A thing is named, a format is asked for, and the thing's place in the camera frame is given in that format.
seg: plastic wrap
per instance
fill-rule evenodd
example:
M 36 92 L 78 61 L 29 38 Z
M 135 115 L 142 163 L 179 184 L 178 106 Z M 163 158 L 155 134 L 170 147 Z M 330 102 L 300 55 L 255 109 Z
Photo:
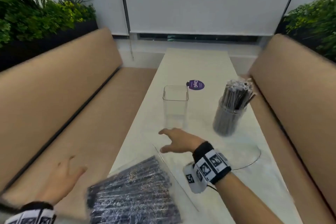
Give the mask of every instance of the plastic wrap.
M 157 155 L 132 162 L 88 188 L 90 223 L 182 223 L 173 196 L 176 183 Z

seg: tan cushion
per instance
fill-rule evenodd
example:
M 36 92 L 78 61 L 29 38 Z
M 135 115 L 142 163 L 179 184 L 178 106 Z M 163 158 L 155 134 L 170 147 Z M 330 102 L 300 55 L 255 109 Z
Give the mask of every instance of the tan cushion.
M 250 74 L 336 213 L 335 64 L 275 35 Z
M 0 74 L 0 190 L 121 64 L 106 28 Z
M 257 95 L 251 106 L 303 223 L 335 224 L 332 213 L 263 97 Z
M 50 170 L 62 159 L 76 155 L 72 169 L 87 165 L 88 170 L 56 210 L 61 215 L 85 219 L 86 189 L 107 177 L 155 72 L 120 69 L 3 197 L 15 205 L 30 202 Z

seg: white table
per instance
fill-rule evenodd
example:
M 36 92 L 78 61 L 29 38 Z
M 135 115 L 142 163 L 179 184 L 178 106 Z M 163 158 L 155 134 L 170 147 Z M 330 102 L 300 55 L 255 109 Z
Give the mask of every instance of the white table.
M 213 131 L 212 121 L 226 81 L 234 78 L 237 78 L 237 74 L 227 52 L 168 49 L 111 172 L 135 159 L 137 155 L 150 154 L 148 151 L 154 149 L 153 145 L 159 149 L 163 145 L 170 144 L 168 137 L 158 135 L 158 131 L 164 126 L 162 93 L 166 85 L 185 85 L 190 80 L 200 80 L 205 84 L 202 90 L 189 90 L 186 130 L 210 141 L 218 149 L 223 148 L 225 141 Z M 262 151 L 261 158 L 253 165 L 235 171 L 236 175 L 285 224 L 301 224 L 300 216 L 286 191 L 286 185 L 250 106 L 242 117 L 236 133 L 228 140 L 254 142 L 258 145 Z M 201 213 L 206 213 L 203 216 L 209 216 L 211 221 L 209 219 L 206 222 L 234 223 L 215 191 L 208 188 L 202 194 L 191 192 L 182 172 L 183 166 L 193 160 L 190 153 L 167 153 L 164 154 L 164 160 L 196 208 Z M 189 223 L 189 216 L 186 218 L 186 222 Z

